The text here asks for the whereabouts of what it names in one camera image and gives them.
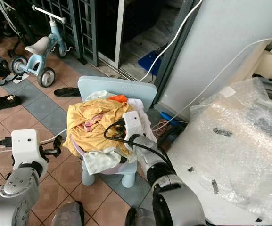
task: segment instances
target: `white wall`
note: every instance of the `white wall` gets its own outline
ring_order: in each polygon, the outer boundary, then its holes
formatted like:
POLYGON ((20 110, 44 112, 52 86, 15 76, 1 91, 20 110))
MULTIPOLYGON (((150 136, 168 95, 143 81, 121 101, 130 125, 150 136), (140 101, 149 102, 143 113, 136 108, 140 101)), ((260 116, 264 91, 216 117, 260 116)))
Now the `white wall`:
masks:
MULTIPOLYGON (((158 105, 180 111, 245 46, 265 38, 272 38, 272 0, 203 0, 158 105)), ((254 48, 239 56, 198 100, 231 81, 254 48)), ((181 117, 188 118, 189 110, 181 117)))

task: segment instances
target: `chair leg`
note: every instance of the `chair leg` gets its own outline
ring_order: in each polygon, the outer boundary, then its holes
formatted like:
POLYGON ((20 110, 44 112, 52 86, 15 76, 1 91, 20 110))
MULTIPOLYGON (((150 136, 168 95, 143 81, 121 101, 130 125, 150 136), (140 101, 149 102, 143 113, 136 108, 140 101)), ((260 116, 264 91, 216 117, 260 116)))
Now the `chair leg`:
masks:
POLYGON ((87 170, 82 170, 81 182, 84 185, 92 185, 95 182, 95 175, 89 175, 87 170))
POLYGON ((126 188, 133 187, 135 183, 135 173, 125 174, 121 180, 121 183, 126 188))

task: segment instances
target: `chair backrest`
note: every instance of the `chair backrest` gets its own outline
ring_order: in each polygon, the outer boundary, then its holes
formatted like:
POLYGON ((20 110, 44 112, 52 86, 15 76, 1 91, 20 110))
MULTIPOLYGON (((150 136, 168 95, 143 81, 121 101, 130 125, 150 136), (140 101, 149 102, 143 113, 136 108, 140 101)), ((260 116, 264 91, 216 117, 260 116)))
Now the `chair backrest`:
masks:
POLYGON ((83 101, 94 92, 106 90, 110 93, 125 95, 127 98, 140 99, 143 102, 144 111, 150 108, 157 93, 153 84, 96 76, 80 77, 78 88, 83 101))

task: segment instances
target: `black sandal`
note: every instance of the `black sandal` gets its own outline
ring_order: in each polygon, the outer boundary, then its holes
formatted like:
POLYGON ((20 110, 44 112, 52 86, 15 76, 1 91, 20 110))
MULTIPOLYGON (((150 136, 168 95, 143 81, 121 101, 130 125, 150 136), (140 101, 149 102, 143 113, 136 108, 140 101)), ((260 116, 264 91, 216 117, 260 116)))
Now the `black sandal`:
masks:
POLYGON ((81 97, 78 88, 62 88, 54 91, 57 97, 81 97))
POLYGON ((10 107, 15 107, 21 104, 21 100, 18 96, 8 95, 0 97, 0 110, 10 107))

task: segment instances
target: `metal gate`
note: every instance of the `metal gate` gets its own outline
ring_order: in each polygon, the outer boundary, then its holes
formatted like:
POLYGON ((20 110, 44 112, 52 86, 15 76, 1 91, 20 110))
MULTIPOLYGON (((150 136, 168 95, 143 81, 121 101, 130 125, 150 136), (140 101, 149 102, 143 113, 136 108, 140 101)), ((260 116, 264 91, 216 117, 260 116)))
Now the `metal gate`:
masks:
POLYGON ((86 59, 93 65, 98 65, 98 50, 96 44, 96 4, 95 0, 29 0, 40 8, 60 17, 67 22, 57 21, 58 28, 68 46, 76 48, 77 57, 86 59))

